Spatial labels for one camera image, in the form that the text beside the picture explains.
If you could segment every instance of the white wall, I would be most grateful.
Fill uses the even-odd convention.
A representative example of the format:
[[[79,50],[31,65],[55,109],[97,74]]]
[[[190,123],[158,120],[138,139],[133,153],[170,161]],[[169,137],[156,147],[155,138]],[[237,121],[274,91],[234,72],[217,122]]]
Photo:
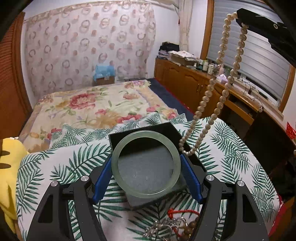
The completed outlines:
[[[189,52],[200,57],[207,17],[207,0],[193,0],[189,30]]]
[[[37,14],[56,9],[59,7],[64,7],[68,5],[90,2],[89,0],[34,0],[31,2],[23,11],[25,12],[25,19],[31,18]],[[164,5],[153,5],[155,19],[156,19],[156,37],[153,48],[150,52],[149,58],[147,60],[147,71],[148,78],[154,76],[154,65],[155,58],[158,54],[158,50],[162,42],[168,41],[172,43],[179,43],[179,17],[173,6]],[[36,104],[37,100],[33,95],[30,81],[28,79],[27,69],[25,65],[25,28],[22,30],[21,35],[21,62],[22,62],[22,72],[24,77],[25,86],[27,89],[27,94],[32,107]]]
[[[288,99],[288,102],[286,104],[286,107],[283,111],[284,120],[283,125],[286,128],[287,122],[293,127],[293,129],[296,129],[296,76],[294,79],[294,84],[290,93],[290,97]]]

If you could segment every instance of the patterned curtain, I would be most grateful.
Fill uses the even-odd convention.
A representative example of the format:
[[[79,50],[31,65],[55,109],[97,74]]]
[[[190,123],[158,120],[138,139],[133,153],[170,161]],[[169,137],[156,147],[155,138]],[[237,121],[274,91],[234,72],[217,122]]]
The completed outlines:
[[[118,79],[146,77],[156,25],[152,4],[77,4],[26,21],[25,55],[35,96],[92,85],[96,65],[114,66]]]

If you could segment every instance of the yellow plush toy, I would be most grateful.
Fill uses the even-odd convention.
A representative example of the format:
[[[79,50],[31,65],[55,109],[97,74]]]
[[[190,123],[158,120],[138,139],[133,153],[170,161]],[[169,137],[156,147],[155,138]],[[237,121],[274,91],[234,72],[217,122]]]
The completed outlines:
[[[27,155],[24,145],[17,138],[0,140],[0,207],[11,230],[16,233],[17,224],[15,189],[17,171],[22,158]]]

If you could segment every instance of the window blind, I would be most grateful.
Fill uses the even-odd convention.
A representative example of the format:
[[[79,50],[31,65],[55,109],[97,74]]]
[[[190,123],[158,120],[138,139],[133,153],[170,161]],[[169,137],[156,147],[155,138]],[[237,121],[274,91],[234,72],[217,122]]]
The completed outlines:
[[[228,13],[236,12],[245,8],[258,13],[273,22],[282,22],[278,15],[267,5],[252,0],[215,0],[214,17],[211,40],[207,58],[213,61],[218,57],[219,45],[221,44],[224,19]],[[225,50],[224,63],[232,67],[239,41],[240,26],[236,21],[231,22],[227,50]],[[268,39],[248,31],[245,41],[244,54],[240,63],[240,73],[245,74],[274,96],[281,99],[289,74],[289,62],[274,51]]]

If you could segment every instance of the silver screw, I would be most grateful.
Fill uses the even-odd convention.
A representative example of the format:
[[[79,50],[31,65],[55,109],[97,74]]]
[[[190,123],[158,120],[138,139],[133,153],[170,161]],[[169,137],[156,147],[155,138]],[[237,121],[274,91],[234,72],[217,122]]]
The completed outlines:
[[[51,185],[52,187],[55,187],[55,186],[58,185],[58,184],[59,184],[58,181],[52,181],[50,185]]]
[[[80,178],[81,181],[86,182],[89,179],[89,176],[82,176]]]
[[[213,181],[215,178],[213,175],[207,175],[206,179],[208,179],[209,181]]]
[[[244,186],[244,182],[241,181],[241,180],[237,181],[237,184],[238,184],[240,187],[243,187],[243,186]]]

